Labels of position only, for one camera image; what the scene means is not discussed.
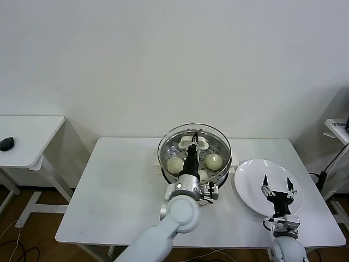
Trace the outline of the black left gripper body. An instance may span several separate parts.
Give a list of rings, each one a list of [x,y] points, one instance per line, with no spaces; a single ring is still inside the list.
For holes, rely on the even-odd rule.
[[[195,177],[200,177],[200,175],[198,174],[199,162],[197,159],[198,154],[196,145],[190,145],[187,149],[187,153],[188,155],[184,161],[183,169],[179,172],[178,176],[180,177],[181,175],[193,175]]]

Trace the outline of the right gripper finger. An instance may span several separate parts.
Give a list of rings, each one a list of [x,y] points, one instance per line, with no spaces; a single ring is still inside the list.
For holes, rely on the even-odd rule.
[[[297,194],[297,190],[294,188],[292,180],[287,177],[287,189],[288,189],[288,198],[293,198],[295,194]]]
[[[265,175],[263,178],[261,191],[266,198],[274,196],[274,192],[271,190],[271,188],[268,185],[267,175]]]

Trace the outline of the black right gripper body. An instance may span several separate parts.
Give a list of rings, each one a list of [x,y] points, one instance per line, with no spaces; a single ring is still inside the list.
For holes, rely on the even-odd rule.
[[[272,195],[268,196],[268,201],[274,206],[273,216],[290,215],[289,206],[294,202],[294,198],[285,192],[272,191]]]

